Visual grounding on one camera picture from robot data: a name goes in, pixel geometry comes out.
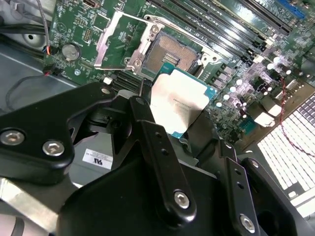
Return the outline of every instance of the silver screw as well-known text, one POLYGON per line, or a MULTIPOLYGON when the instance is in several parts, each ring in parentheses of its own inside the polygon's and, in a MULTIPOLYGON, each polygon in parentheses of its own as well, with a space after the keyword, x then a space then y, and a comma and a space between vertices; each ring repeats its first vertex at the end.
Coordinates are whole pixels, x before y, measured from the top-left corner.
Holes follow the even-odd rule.
POLYGON ((251 221, 251 219, 249 219, 247 216, 241 214, 240 216, 240 220, 242 225, 244 226, 244 228, 250 232, 250 233, 255 233, 255 225, 253 224, 253 222, 251 221))
POLYGON ((187 209, 189 207, 189 199, 185 193, 181 191, 175 192, 174 199, 177 205, 179 205, 181 208, 187 209))
POLYGON ((231 144, 229 144, 228 142, 225 141, 224 144, 225 144, 229 149, 232 148, 231 144))
POLYGON ((153 33, 158 33, 159 32, 159 28, 157 26, 152 26, 151 31, 153 33))
POLYGON ((259 167, 259 165, 258 165, 258 163, 257 162, 255 162, 255 161, 251 161, 252 162, 252 165, 253 166, 255 166, 256 168, 258 168, 259 167))
POLYGON ((50 140, 44 143, 43 151, 48 156, 60 156, 64 152, 64 146, 59 141, 50 140))
POLYGON ((75 74, 76 76, 81 75, 81 71, 80 71, 80 70, 75 70, 75 71, 74 71, 74 74, 75 74))
POLYGON ((141 61, 139 59, 135 60, 133 63, 136 67, 140 67, 141 66, 141 61))
POLYGON ((11 146, 21 144, 24 141, 24 139, 25 139, 24 134, 17 130, 4 131, 0 136, 0 140, 3 144, 11 146))
POLYGON ((108 89, 102 88, 102 93, 110 94, 110 91, 108 89))

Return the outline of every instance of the sticker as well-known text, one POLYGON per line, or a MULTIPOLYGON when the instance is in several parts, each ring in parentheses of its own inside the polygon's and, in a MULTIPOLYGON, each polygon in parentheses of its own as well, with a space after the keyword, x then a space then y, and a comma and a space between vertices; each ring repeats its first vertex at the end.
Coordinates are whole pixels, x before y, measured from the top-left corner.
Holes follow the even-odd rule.
POLYGON ((113 164, 113 157, 87 148, 83 156, 83 161, 110 170, 113 164))

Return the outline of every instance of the blue connector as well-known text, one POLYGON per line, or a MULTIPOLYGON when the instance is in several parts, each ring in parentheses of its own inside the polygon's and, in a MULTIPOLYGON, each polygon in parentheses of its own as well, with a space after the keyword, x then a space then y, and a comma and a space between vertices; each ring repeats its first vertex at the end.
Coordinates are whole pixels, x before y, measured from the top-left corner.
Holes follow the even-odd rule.
POLYGON ((295 6, 292 6, 287 0, 278 0, 278 2, 283 5, 289 12, 299 19, 304 19, 305 15, 295 6))

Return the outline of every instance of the green circuit board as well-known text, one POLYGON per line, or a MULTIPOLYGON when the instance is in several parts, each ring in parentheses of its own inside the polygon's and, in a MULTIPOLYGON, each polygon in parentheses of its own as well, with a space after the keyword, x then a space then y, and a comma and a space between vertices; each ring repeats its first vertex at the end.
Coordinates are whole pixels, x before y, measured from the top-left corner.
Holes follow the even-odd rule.
POLYGON ((264 97, 253 89, 257 77, 273 88, 270 95, 274 98, 281 86, 268 77, 266 64, 255 61, 257 57, 266 61, 278 56, 282 64, 292 68, 291 79, 298 81, 294 69, 301 67, 303 55, 314 43, 315 8, 312 2, 301 0, 58 0, 50 28, 51 46, 57 52, 45 57, 45 65, 56 66, 62 76, 80 85, 113 78, 115 90, 136 90, 143 78, 153 80, 156 72, 149 66, 142 69, 141 75, 111 69, 126 66, 126 59, 138 48, 146 27, 144 22, 127 16, 119 20, 108 39, 101 65, 106 70, 95 68, 97 44, 117 10, 140 19, 146 15, 163 17, 218 55, 218 60, 201 69, 202 47, 198 43, 167 26, 157 37, 161 40, 167 36, 195 52, 196 59, 187 72, 217 90, 206 110, 219 134, 230 142, 250 133, 256 125, 251 118, 241 118, 237 104, 240 96, 248 106, 264 97), (61 48, 69 43, 79 48, 79 59, 65 59, 61 48), (228 86, 235 84, 235 78, 243 82, 231 92, 228 86), (222 100, 222 94, 229 94, 230 98, 222 100), (218 100, 221 107, 214 104, 218 100))

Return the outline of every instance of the motherboard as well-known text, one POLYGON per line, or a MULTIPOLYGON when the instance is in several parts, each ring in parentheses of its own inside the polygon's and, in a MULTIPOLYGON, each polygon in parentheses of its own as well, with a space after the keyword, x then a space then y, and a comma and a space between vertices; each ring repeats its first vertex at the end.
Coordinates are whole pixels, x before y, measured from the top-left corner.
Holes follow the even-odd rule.
POLYGON ((44 64, 133 92, 171 64, 214 89, 205 110, 234 143, 274 125, 284 94, 312 76, 314 22, 307 0, 57 0, 44 64))

